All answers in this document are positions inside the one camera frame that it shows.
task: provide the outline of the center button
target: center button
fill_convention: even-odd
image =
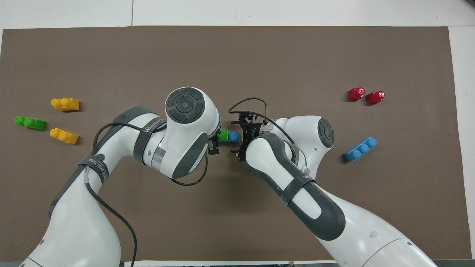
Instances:
[[[184,95],[178,98],[175,107],[181,113],[188,113],[195,107],[195,101],[191,97]]]

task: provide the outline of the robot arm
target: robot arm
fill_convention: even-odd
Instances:
[[[117,234],[85,184],[97,194],[125,156],[177,179],[192,172],[208,150],[219,152],[209,141],[216,139],[220,118],[204,92],[179,88],[167,97],[165,110],[166,119],[134,106],[114,119],[54,199],[48,229],[21,267],[119,266]]]
[[[319,187],[314,178],[333,146],[331,125],[319,116],[279,119],[262,125],[245,152],[246,165],[264,180],[342,267],[435,267],[401,232],[371,212]]]

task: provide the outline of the dark gray circular button panel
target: dark gray circular button panel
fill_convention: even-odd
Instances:
[[[170,119],[180,124],[198,120],[205,110],[203,94],[192,87],[180,88],[168,96],[165,110]]]
[[[332,125],[325,120],[325,118],[321,118],[318,121],[318,137],[322,144],[328,148],[333,146],[335,143],[335,132],[333,131]]]

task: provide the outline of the brown mat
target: brown mat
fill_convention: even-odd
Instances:
[[[324,116],[336,144],[317,175],[323,188],[387,220],[431,258],[471,257],[447,28],[128,27],[4,31],[0,261],[36,247],[51,201],[102,125],[132,105],[164,115],[181,86],[203,89],[229,130],[239,128],[228,108],[250,96],[264,98],[272,118]],[[386,98],[347,102],[358,86]],[[58,97],[79,99],[81,112],[54,110]],[[46,130],[15,125],[17,115],[47,121]],[[78,144],[49,137],[53,127],[80,135]],[[342,154],[368,136],[378,146],[345,163]],[[122,159],[100,195],[135,228],[138,259],[331,259],[229,153],[236,147],[222,145],[190,188]],[[106,214],[130,260],[129,231]]]

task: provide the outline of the lego brick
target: lego brick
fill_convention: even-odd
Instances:
[[[77,134],[70,133],[59,128],[54,128],[49,131],[49,136],[70,144],[76,144],[76,141],[79,137]]]
[[[379,102],[383,101],[384,96],[385,96],[385,94],[384,94],[383,91],[371,92],[371,93],[368,94],[368,103],[370,103],[370,104],[379,103]]]
[[[221,129],[221,133],[218,134],[218,140],[223,141],[228,139],[228,131],[226,129]]]
[[[227,142],[227,143],[237,143],[239,142],[239,133],[238,132],[228,132],[228,139],[227,140],[219,140],[220,142]]]
[[[349,161],[355,161],[361,158],[362,155],[367,153],[371,148],[375,147],[378,144],[376,139],[372,138],[371,136],[364,139],[363,141],[359,142],[356,146],[352,147],[350,150],[345,152],[345,157]]]
[[[74,98],[53,98],[51,105],[54,109],[61,111],[79,110],[79,101]]]
[[[362,87],[355,87],[351,89],[350,91],[348,91],[349,100],[353,100],[353,101],[360,100],[363,98],[363,95],[364,95],[364,88]]]
[[[45,129],[46,122],[39,119],[17,116],[15,117],[15,124],[43,131]]]

